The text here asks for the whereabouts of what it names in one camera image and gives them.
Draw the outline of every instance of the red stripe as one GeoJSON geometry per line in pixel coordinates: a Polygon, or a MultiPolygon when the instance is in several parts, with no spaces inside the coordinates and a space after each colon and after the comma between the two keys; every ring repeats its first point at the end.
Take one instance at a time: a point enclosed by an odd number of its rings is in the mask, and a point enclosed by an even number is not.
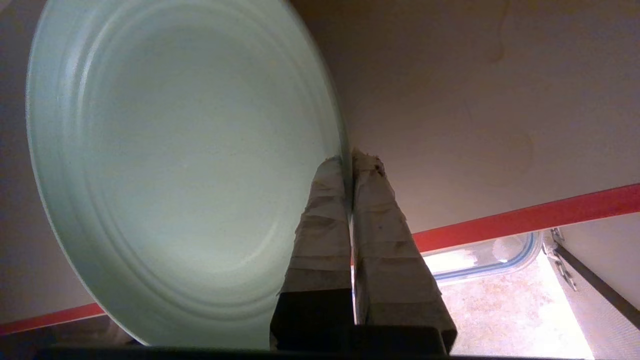
{"type": "Polygon", "coordinates": [[[39,327],[56,325],[57,323],[71,322],[74,320],[80,320],[82,318],[90,318],[103,314],[104,310],[102,310],[100,306],[98,306],[98,304],[87,304],[84,306],[73,307],[72,309],[62,310],[35,318],[0,324],[0,336],[13,334],[14,332],[37,329],[39,327]]]}
{"type": "Polygon", "coordinates": [[[640,211],[640,184],[548,202],[413,234],[421,252],[640,211]]]}

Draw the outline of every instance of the plate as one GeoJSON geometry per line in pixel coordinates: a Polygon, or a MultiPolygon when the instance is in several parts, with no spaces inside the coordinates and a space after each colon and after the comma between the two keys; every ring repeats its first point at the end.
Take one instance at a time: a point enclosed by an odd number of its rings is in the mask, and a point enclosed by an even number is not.
{"type": "Polygon", "coordinates": [[[149,345],[267,348],[317,166],[347,149],[283,1],[49,1],[29,61],[40,196],[95,300],[149,345]]]}

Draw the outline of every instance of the black strap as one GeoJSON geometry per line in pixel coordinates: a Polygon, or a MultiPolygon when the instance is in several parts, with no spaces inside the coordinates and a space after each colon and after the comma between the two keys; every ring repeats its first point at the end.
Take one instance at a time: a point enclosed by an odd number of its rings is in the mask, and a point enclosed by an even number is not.
{"type": "Polygon", "coordinates": [[[558,244],[556,249],[560,255],[575,271],[591,284],[607,301],[611,303],[630,323],[640,330],[640,311],[629,301],[613,290],[599,276],[592,272],[585,264],[573,256],[567,249],[558,244]]]}

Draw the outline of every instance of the metal hinge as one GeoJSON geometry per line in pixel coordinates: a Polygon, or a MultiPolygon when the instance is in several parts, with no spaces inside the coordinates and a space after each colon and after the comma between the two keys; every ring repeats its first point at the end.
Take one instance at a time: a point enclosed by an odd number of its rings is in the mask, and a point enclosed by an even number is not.
{"type": "Polygon", "coordinates": [[[544,235],[542,241],[542,252],[544,252],[547,257],[554,261],[554,263],[556,264],[556,268],[560,273],[560,276],[562,276],[567,284],[571,286],[571,289],[573,289],[574,291],[578,291],[578,288],[575,285],[575,281],[573,280],[573,276],[566,269],[564,261],[562,260],[562,258],[560,258],[560,256],[558,256],[558,253],[556,251],[558,245],[562,245],[563,243],[564,238],[560,233],[560,229],[555,227],[549,231],[549,234],[544,235]]]}

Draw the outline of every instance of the floor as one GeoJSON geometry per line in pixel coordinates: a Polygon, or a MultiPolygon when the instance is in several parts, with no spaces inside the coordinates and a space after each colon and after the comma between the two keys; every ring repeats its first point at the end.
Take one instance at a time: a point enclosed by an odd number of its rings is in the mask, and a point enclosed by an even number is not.
{"type": "Polygon", "coordinates": [[[440,291],[458,327],[453,354],[593,359],[542,253],[518,272],[440,291]]]}

